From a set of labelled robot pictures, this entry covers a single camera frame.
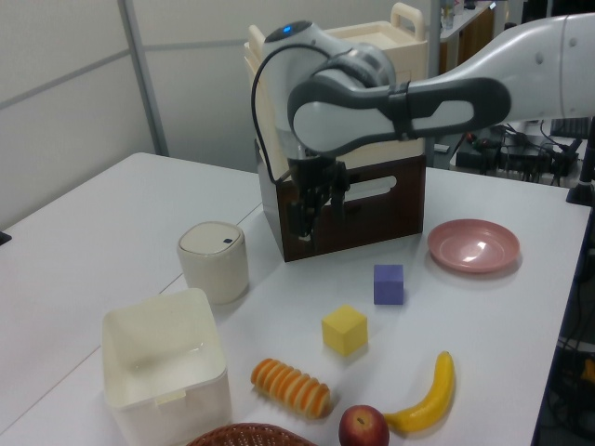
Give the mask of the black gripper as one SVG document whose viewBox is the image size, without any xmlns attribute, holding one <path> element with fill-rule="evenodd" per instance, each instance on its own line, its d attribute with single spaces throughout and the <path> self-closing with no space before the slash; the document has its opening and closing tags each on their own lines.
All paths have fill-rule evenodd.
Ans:
<svg viewBox="0 0 595 446">
<path fill-rule="evenodd" d="M 335 158 L 317 156 L 288 160 L 290 176 L 299 196 L 287 205 L 288 228 L 300 240 L 313 243 L 320 210 L 306 197 L 310 192 L 330 193 L 335 219 L 345 218 L 345 192 L 349 189 L 346 165 Z"/>
</svg>

